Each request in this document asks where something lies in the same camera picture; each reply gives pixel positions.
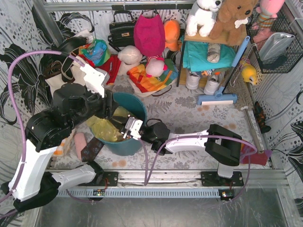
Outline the yellow trash bag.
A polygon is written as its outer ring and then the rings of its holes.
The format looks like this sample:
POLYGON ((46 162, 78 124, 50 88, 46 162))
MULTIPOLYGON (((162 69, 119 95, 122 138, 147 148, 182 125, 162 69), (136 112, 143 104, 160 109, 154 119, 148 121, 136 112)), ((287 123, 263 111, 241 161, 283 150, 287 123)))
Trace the yellow trash bag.
POLYGON ((119 130, 107 119, 101 119, 96 116, 86 120, 87 126, 91 129, 94 136, 107 142, 124 141, 123 135, 119 130))

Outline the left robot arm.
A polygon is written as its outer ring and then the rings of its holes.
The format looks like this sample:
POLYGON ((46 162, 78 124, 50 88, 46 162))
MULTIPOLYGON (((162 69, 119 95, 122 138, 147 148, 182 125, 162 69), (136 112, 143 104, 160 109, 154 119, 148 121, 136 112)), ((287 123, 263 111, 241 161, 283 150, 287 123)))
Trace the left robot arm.
POLYGON ((110 119, 119 104, 113 92, 92 93, 85 86, 64 84, 54 91, 50 108, 35 114, 25 128, 26 153, 10 182, 1 185, 6 195, 14 197, 17 212, 24 212, 50 203, 60 191, 84 183, 102 181, 104 170, 95 161, 61 174, 46 172, 50 158, 69 137, 72 130, 92 116, 110 119))

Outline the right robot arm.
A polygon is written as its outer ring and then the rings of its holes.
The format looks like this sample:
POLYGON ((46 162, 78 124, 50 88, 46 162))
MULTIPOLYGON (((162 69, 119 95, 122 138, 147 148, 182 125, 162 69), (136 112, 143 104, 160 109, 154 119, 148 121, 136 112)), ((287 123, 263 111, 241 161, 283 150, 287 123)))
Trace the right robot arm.
POLYGON ((163 122, 157 122, 151 126, 143 125, 139 134, 159 155, 186 150, 205 151, 218 161, 220 177, 230 179, 234 168, 240 164, 241 143, 236 139, 242 137, 217 124, 211 124, 209 129, 201 132, 175 134, 163 122))

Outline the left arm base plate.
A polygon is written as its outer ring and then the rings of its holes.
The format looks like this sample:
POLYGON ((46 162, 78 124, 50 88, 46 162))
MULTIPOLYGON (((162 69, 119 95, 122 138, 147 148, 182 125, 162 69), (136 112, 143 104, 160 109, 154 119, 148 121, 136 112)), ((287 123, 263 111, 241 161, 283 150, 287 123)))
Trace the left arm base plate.
POLYGON ((118 184, 118 172, 104 172, 95 181, 96 186, 116 187, 118 184))

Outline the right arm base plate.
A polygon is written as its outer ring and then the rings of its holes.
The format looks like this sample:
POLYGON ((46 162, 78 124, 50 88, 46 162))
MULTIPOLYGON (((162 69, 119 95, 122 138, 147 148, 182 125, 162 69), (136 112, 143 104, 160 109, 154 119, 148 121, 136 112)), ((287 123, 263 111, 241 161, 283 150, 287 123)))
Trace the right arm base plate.
POLYGON ((242 173, 240 171, 234 171, 231 178, 220 177, 216 171, 202 171, 201 182, 205 187, 244 185, 242 173))

